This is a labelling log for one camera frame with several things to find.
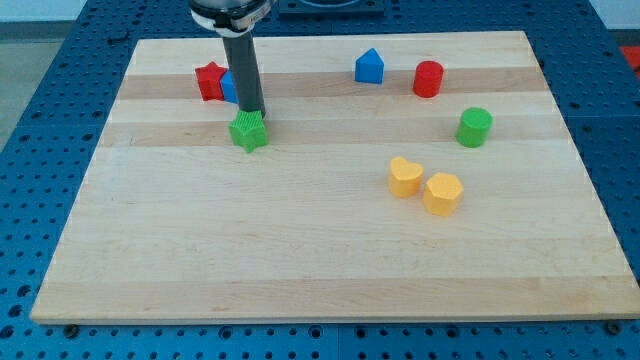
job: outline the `wooden board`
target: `wooden board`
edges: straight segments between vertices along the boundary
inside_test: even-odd
[[[352,81],[375,47],[382,86]],[[259,38],[270,145],[202,102],[212,39],[138,43],[33,308],[41,323],[632,318],[640,290],[522,32]],[[436,59],[442,94],[412,94]],[[485,146],[461,112],[495,115]],[[394,198],[401,155],[459,176],[450,218]]]

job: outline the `plastic block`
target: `plastic block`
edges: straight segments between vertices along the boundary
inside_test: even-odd
[[[432,98],[440,93],[444,68],[435,61],[423,61],[416,67],[413,92],[423,98]]]
[[[236,95],[236,88],[233,85],[233,77],[231,76],[231,70],[227,71],[222,79],[220,79],[220,86],[222,86],[222,93],[224,94],[224,100],[230,103],[237,104],[238,96]]]
[[[236,119],[229,124],[229,132],[234,145],[244,147],[247,153],[268,143],[267,129],[262,121],[261,111],[238,111]]]
[[[384,62],[375,49],[369,49],[356,60],[356,81],[382,84]]]
[[[493,117],[487,110],[475,107],[468,108],[460,117],[456,140],[461,145],[470,148],[482,146],[489,136],[492,124]]]
[[[405,198],[420,191],[424,169],[422,165],[397,156],[389,166],[389,190],[397,197]]]
[[[446,217],[458,208],[463,192],[457,176],[437,173],[427,180],[422,201],[430,213]]]
[[[220,80],[222,80],[226,72],[227,69],[218,66],[213,61],[207,66],[196,68],[196,77],[198,78],[202,100],[216,99],[224,101]]]

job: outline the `blue pentagon block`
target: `blue pentagon block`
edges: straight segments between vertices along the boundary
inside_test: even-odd
[[[376,49],[369,49],[356,60],[356,81],[382,84],[384,62]]]
[[[220,79],[220,86],[222,86],[222,93],[224,94],[224,100],[237,104],[238,96],[236,95],[236,88],[233,85],[233,77],[231,76],[231,70],[227,71],[222,79]]]

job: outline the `blue metal surface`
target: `blue metal surface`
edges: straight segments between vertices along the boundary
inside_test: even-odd
[[[639,84],[587,0],[385,4],[383,17],[280,19],[276,9],[256,33],[525,30],[638,277]],[[234,326],[228,337],[215,326],[83,326],[72,339],[63,327],[32,323],[136,41],[210,35],[193,24],[186,1],[87,2],[0,155],[0,359],[640,359],[639,321]]]

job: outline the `black screw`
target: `black screw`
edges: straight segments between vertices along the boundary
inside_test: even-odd
[[[80,327],[74,324],[65,325],[64,329],[62,330],[62,334],[67,339],[75,339],[79,333],[80,333]]]
[[[604,324],[604,330],[607,334],[616,336],[622,332],[622,324],[619,321],[609,320]]]

